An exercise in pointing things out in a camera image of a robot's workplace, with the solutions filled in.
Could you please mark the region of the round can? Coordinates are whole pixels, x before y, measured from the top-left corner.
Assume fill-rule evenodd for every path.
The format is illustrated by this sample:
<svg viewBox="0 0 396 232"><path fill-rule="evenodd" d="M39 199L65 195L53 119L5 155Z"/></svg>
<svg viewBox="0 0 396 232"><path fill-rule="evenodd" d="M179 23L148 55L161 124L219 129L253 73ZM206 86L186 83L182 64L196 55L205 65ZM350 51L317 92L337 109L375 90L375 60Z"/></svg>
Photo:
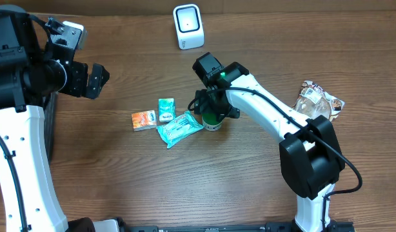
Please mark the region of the round can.
<svg viewBox="0 0 396 232"><path fill-rule="evenodd" d="M208 131L217 131L222 125L222 121L218 120L214 113L203 113L202 121L204 128Z"/></svg>

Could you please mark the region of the small green white packet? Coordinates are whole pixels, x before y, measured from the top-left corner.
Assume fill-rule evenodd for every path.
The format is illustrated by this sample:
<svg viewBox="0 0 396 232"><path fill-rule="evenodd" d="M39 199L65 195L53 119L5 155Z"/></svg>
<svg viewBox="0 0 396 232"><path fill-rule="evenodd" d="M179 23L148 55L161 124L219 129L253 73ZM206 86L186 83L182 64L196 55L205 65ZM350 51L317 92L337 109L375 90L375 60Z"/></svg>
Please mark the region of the small green white packet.
<svg viewBox="0 0 396 232"><path fill-rule="evenodd" d="M175 118L174 98L159 99L159 122L170 122Z"/></svg>

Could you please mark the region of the teal wet wipes pack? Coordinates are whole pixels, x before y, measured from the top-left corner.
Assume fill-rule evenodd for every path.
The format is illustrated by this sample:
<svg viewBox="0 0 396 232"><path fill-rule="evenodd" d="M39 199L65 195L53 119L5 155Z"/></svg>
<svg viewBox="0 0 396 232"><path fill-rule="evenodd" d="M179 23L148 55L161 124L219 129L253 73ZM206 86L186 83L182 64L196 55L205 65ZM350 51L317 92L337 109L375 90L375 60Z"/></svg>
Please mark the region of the teal wet wipes pack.
<svg viewBox="0 0 396 232"><path fill-rule="evenodd" d="M167 144L167 148L170 149L180 140L203 128L204 126L189 111L186 111L168 124L158 126L157 131L162 140Z"/></svg>

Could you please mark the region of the orange packet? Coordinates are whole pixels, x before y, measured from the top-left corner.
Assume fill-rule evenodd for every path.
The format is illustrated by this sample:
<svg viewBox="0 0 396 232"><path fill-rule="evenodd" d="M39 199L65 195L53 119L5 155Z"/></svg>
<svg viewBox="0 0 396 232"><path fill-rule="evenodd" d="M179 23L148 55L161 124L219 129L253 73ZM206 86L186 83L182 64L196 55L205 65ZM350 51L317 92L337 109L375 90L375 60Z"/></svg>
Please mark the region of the orange packet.
<svg viewBox="0 0 396 232"><path fill-rule="evenodd" d="M154 110L142 111L132 114L134 131L148 130L157 126L157 118Z"/></svg>

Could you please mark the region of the brown white snack bag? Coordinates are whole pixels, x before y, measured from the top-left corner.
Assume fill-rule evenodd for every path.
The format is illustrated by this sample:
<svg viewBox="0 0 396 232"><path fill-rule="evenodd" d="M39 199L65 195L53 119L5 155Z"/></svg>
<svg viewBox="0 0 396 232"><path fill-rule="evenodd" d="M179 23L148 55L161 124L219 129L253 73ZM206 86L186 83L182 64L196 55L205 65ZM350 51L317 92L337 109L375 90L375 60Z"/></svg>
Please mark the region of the brown white snack bag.
<svg viewBox="0 0 396 232"><path fill-rule="evenodd" d="M317 83L304 81L292 108L312 119L322 115L332 121L339 116L344 105L344 101L332 96Z"/></svg>

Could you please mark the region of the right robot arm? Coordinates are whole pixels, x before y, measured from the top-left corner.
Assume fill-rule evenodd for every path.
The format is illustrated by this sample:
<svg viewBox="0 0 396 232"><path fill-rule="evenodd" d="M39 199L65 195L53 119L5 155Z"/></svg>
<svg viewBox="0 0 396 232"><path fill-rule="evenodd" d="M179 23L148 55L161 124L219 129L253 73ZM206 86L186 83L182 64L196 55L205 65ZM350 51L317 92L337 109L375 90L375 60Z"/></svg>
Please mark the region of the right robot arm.
<svg viewBox="0 0 396 232"><path fill-rule="evenodd" d="M282 177L297 195L297 213L292 222L267 223L268 230L353 231L351 223L329 216L329 194L345 167L332 123L288 107L237 62L223 66L206 53L192 69L205 87L188 108L201 115L207 130L218 130L225 118L237 119L243 111L279 145Z"/></svg>

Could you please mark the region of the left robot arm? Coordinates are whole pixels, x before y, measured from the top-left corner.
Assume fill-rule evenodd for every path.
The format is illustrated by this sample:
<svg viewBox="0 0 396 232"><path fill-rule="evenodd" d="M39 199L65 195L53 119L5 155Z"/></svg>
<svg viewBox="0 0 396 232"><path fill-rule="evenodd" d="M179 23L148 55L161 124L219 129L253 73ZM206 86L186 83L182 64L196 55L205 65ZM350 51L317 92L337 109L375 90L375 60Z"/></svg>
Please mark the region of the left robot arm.
<svg viewBox="0 0 396 232"><path fill-rule="evenodd" d="M107 221L68 220L55 194L45 146L53 93L95 99L109 80L74 61L86 31L0 5L0 186L8 231L109 231Z"/></svg>

